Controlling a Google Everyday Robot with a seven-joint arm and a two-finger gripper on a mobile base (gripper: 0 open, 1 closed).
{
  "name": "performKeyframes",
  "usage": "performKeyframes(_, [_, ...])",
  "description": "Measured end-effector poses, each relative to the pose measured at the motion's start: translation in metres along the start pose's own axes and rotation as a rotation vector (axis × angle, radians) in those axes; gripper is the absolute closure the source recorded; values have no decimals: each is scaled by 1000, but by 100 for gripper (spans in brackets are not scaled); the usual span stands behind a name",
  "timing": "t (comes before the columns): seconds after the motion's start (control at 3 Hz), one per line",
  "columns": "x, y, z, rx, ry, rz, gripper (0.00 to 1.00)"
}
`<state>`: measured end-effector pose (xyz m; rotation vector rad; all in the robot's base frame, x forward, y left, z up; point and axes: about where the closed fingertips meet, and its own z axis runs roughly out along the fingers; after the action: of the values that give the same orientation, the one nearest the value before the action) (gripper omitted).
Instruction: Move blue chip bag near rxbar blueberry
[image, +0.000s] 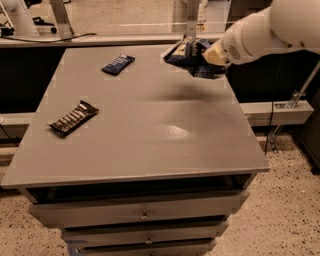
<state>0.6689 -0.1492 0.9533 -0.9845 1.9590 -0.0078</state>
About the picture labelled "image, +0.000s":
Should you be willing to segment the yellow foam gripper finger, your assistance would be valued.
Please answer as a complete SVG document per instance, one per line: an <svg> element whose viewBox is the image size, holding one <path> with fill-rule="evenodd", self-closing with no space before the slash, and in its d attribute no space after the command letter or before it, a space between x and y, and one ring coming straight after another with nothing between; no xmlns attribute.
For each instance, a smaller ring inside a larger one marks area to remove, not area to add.
<svg viewBox="0 0 320 256"><path fill-rule="evenodd" d="M227 66L230 64L224 50L220 46L212 46L202 53L207 63L217 66Z"/></svg>

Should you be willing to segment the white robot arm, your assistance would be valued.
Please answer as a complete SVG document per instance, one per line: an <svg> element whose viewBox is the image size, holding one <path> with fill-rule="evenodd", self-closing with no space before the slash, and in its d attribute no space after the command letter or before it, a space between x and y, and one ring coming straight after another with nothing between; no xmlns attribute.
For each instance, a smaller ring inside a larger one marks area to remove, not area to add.
<svg viewBox="0 0 320 256"><path fill-rule="evenodd" d="M273 0L235 22L203 57L210 64L242 65L300 50L320 53L320 0Z"/></svg>

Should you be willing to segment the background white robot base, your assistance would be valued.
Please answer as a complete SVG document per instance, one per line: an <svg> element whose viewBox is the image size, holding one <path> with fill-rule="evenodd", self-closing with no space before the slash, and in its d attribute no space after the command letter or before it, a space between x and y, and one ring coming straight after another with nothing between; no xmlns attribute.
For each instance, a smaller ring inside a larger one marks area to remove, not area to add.
<svg viewBox="0 0 320 256"><path fill-rule="evenodd" d="M0 0L0 12L9 26L1 26L1 36L38 36L38 30L24 0Z"/></svg>

